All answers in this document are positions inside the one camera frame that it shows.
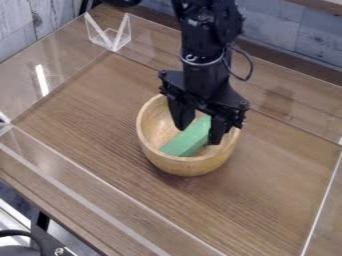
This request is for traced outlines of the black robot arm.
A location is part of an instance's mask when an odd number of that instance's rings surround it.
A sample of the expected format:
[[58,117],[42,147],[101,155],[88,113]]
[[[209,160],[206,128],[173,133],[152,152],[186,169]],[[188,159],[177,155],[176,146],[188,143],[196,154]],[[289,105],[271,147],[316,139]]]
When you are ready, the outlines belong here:
[[180,26],[182,68],[161,70],[160,93],[177,129],[194,113],[209,116],[208,143],[217,145],[232,128],[243,126],[247,100],[229,85],[233,43],[243,16],[235,0],[170,0]]

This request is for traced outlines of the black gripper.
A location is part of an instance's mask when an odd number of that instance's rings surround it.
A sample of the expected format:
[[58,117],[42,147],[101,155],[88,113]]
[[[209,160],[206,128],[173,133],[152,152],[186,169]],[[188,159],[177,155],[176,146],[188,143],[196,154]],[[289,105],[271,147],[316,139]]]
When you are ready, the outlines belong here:
[[218,145],[231,127],[241,128],[247,100],[229,85],[225,67],[160,70],[160,93],[166,97],[173,124],[184,130],[194,118],[194,111],[210,116],[208,144]]

